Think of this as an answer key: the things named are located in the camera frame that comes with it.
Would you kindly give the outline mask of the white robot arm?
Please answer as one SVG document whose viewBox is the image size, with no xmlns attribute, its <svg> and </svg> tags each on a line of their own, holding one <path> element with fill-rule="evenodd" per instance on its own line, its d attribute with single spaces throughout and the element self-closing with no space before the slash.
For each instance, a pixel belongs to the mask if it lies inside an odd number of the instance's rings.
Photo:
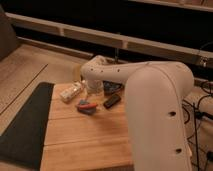
<svg viewBox="0 0 213 171">
<path fill-rule="evenodd" d="M 194 86 L 181 62 L 110 65 L 97 56 L 81 68 L 90 88 L 98 80 L 125 85 L 125 112 L 135 171 L 192 171 L 182 100 Z"/>
</svg>

